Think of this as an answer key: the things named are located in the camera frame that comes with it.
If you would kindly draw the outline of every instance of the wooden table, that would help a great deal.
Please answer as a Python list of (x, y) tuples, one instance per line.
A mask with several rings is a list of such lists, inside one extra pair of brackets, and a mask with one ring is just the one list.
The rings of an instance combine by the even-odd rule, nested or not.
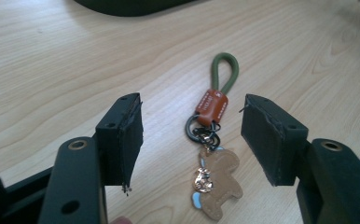
[[(215, 223), (193, 208), (201, 146), (184, 126), (210, 87), (219, 52), (240, 75), (218, 133), (241, 161), (243, 197), (220, 223), (301, 223), (296, 187), (273, 188), (240, 135), (246, 93), (267, 97), (360, 156), (360, 3), (198, 1), (139, 18), (70, 0), (0, 0), (0, 176), (6, 186), (50, 167), (64, 141), (92, 136), (118, 97), (140, 92), (145, 141), (129, 197), (107, 188), (109, 220)], [(220, 64), (220, 77), (229, 67)]]

